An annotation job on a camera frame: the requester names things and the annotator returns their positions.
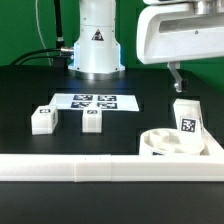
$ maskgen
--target white plastic base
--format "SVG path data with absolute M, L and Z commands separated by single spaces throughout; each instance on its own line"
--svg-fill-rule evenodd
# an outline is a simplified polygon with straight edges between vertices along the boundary
M 0 181 L 224 181 L 224 151 L 205 130 L 205 155 L 0 155 Z

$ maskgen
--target white container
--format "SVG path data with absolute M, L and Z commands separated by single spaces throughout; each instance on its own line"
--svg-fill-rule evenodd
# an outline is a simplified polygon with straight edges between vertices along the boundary
M 152 129 L 144 132 L 140 140 L 140 156 L 153 155 L 201 155 L 205 146 L 181 144 L 176 129 Z

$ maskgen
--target white paper sheet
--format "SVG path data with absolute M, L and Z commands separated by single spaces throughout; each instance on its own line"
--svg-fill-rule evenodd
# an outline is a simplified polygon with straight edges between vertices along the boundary
M 90 103 L 95 103 L 102 110 L 139 111 L 134 95 L 96 95 L 56 93 L 49 105 L 56 105 L 58 110 L 83 110 Z

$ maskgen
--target white block with marker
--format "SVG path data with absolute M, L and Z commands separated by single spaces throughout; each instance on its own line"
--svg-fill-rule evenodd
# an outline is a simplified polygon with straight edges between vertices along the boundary
M 91 103 L 83 109 L 82 131 L 84 133 L 102 132 L 102 109 L 96 104 Z
M 52 134 L 58 123 L 56 106 L 39 106 L 31 116 L 32 134 Z
M 180 142 L 183 145 L 203 146 L 204 126 L 200 102 L 177 99 L 173 106 Z

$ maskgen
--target black cable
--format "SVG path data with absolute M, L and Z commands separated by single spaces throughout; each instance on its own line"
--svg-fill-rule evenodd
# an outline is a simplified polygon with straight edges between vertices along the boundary
M 65 46 L 65 42 L 62 36 L 63 33 L 62 33 L 62 23 L 61 23 L 60 0 L 54 0 L 54 8 L 55 8 L 56 34 L 57 34 L 56 47 L 61 48 Z
M 26 54 L 18 57 L 10 65 L 16 65 L 17 62 L 19 62 L 22 59 L 24 59 L 26 57 L 29 57 L 31 55 L 41 54 L 41 53 L 46 53 L 46 52 L 58 52 L 58 51 L 60 52 L 60 49 L 57 49 L 57 48 L 50 48 L 50 49 L 43 49 L 43 50 L 32 51 L 32 52 L 26 53 Z
M 30 57 L 27 58 L 25 60 L 23 60 L 22 62 L 19 63 L 19 65 L 23 65 L 25 62 L 30 61 L 30 60 L 34 60 L 34 59 L 41 59 L 41 58 L 65 58 L 65 59 L 70 59 L 70 57 L 66 57 L 66 56 L 37 56 L 37 57 Z

